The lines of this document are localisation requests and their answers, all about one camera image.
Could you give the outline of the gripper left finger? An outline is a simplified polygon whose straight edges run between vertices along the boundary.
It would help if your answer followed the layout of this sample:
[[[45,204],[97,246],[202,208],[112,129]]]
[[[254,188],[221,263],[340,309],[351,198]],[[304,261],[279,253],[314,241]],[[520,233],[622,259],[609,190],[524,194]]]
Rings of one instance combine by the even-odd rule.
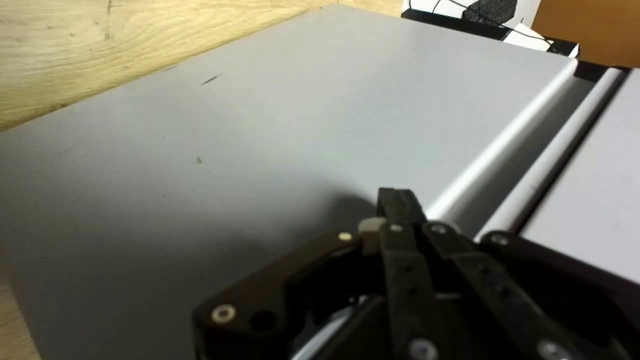
[[[382,187],[371,230],[331,231],[204,301],[195,360],[442,360],[441,319],[408,189]]]

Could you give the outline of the black foam block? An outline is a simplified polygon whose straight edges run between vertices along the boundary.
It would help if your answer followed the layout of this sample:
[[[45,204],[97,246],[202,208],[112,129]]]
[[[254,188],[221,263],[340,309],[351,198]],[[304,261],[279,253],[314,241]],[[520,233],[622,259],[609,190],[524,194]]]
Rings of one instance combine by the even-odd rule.
[[[515,16],[518,0],[476,0],[464,9],[461,18],[480,24],[505,24]]]

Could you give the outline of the large grey drawer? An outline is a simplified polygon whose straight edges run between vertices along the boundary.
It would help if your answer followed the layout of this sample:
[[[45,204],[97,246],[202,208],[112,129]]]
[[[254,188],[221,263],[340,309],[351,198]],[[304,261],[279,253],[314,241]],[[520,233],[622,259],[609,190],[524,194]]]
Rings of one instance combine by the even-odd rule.
[[[568,63],[330,5],[1,132],[0,244],[41,359],[192,360],[201,301],[381,187],[426,210]],[[482,227],[592,88],[575,73],[446,222]]]

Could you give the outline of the grey filing cabinet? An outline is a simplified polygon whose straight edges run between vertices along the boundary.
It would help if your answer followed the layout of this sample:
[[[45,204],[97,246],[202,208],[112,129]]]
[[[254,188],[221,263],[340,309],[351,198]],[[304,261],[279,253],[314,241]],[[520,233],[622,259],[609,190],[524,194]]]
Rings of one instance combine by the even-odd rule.
[[[343,5],[0,133],[41,360],[640,360],[640,69]]]

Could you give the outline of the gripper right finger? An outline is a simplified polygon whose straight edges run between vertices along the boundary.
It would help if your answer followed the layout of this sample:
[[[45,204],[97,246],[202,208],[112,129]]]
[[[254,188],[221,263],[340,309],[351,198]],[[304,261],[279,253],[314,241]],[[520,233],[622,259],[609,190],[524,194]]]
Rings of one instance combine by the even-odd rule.
[[[442,360],[640,360],[640,284],[512,232],[480,243],[402,203],[442,312]]]

